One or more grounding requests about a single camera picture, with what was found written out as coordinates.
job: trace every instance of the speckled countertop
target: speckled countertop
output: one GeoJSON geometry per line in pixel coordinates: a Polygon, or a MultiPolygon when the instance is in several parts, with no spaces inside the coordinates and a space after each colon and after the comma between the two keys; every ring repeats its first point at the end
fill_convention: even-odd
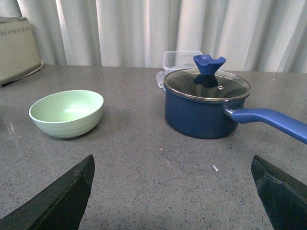
{"type": "MultiPolygon", "coordinates": [[[[176,132],[164,118],[159,70],[47,65],[1,88],[0,218],[93,154],[95,176],[81,230],[272,230],[252,159],[260,155],[307,184],[307,145],[264,123],[239,125],[215,140],[176,132]],[[74,89],[104,97],[98,125],[71,139],[40,131],[30,106],[74,89]]],[[[275,109],[307,123],[307,74],[235,73],[252,86],[246,107],[275,109]]]]}

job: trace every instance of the pot lid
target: pot lid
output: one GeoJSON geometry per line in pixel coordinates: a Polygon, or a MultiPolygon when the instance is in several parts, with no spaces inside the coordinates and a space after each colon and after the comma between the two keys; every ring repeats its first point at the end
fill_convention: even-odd
{"type": "Polygon", "coordinates": [[[198,69],[183,69],[169,73],[164,86],[183,97],[210,102],[227,102],[248,97],[250,84],[245,79],[218,70],[204,75],[198,69]]]}

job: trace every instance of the saucepan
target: saucepan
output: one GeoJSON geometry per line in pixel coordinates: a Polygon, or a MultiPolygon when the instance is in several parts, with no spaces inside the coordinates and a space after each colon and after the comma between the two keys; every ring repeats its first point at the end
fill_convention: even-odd
{"type": "Polygon", "coordinates": [[[267,108],[244,108],[251,85],[245,79],[218,70],[226,61],[209,55],[194,57],[198,69],[169,73],[164,80],[165,118],[187,136],[223,138],[238,123],[264,122],[307,144],[307,124],[267,108]]]}

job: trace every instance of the bowl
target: bowl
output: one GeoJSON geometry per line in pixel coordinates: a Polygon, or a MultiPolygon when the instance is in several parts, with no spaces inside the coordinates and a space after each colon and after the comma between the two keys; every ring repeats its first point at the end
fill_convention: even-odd
{"type": "Polygon", "coordinates": [[[57,138],[72,138],[97,125],[103,104],[103,97],[96,92],[64,91],[35,102],[29,115],[43,132],[57,138]]]}

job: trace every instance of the clear plastic container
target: clear plastic container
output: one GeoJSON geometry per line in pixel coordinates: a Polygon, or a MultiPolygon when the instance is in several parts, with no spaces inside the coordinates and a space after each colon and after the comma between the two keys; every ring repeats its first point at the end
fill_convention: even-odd
{"type": "Polygon", "coordinates": [[[156,77],[158,86],[165,91],[164,78],[170,72],[180,69],[197,68],[193,57],[200,54],[202,54],[200,51],[166,51],[163,56],[164,71],[158,72],[156,77]]]}

